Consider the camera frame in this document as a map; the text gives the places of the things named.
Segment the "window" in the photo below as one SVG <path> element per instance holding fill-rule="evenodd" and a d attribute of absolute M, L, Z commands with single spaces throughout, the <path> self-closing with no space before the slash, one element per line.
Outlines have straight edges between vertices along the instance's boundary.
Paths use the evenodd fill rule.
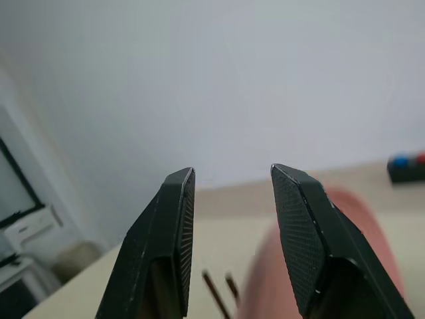
<path fill-rule="evenodd" d="M 0 138 L 0 228 L 43 207 L 5 142 Z"/>

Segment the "brown stick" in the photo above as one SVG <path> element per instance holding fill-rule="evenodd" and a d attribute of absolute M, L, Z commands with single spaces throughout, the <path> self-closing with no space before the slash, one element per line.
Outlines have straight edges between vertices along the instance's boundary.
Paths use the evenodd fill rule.
<path fill-rule="evenodd" d="M 214 298 L 215 302 L 217 303 L 218 309 L 220 309 L 221 314 L 223 315 L 223 318 L 224 319 L 230 319 L 230 315 L 228 314 L 228 310 L 226 309 L 226 306 L 224 305 L 223 300 L 221 299 L 220 295 L 218 294 L 218 291 L 215 288 L 213 280 L 211 279 L 208 271 L 204 270 L 202 272 L 202 277 L 204 278 L 204 281 L 207 284 L 207 286 L 210 290 L 210 293 L 212 294 L 212 297 Z"/>
<path fill-rule="evenodd" d="M 228 273 L 226 274 L 226 283 L 230 289 L 230 291 L 233 294 L 234 300 L 236 302 L 236 305 L 239 306 L 239 290 L 238 287 L 236 286 L 236 283 L 233 280 L 232 274 Z"/>

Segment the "black device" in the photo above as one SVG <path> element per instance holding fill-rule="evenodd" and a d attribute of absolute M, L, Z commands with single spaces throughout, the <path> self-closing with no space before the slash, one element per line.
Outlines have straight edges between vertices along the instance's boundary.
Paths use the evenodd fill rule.
<path fill-rule="evenodd" d="M 366 238 L 320 182 L 281 164 L 271 174 L 299 313 L 311 319 L 413 318 Z"/>
<path fill-rule="evenodd" d="M 366 238 L 320 182 L 280 164 L 271 174 L 282 249 L 303 318 L 413 318 Z M 187 315 L 194 198 L 192 168 L 165 179 L 122 243 L 96 319 Z"/>
<path fill-rule="evenodd" d="M 96 319 L 176 319 L 187 315 L 195 171 L 182 169 L 128 231 Z"/>
<path fill-rule="evenodd" d="M 386 170 L 393 184 L 425 181 L 425 153 L 399 155 L 388 160 Z"/>

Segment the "pink object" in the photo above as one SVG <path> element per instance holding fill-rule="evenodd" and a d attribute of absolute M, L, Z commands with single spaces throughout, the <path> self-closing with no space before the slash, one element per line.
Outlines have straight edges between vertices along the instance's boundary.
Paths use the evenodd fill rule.
<path fill-rule="evenodd" d="M 371 211 L 356 196 L 340 188 L 327 189 L 332 202 L 363 232 L 380 262 L 403 295 L 395 259 Z M 236 319 L 302 319 L 286 268 L 279 227 L 268 234 L 252 265 Z"/>
<path fill-rule="evenodd" d="M 416 157 L 416 161 L 420 164 L 425 164 L 425 152 L 422 152 Z"/>

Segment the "red button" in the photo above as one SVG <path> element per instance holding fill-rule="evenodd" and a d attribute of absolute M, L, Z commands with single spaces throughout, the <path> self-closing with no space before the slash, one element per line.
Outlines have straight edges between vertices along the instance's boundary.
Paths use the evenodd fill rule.
<path fill-rule="evenodd" d="M 416 157 L 416 161 L 419 164 L 425 164 L 425 152 L 420 153 L 417 157 Z"/>

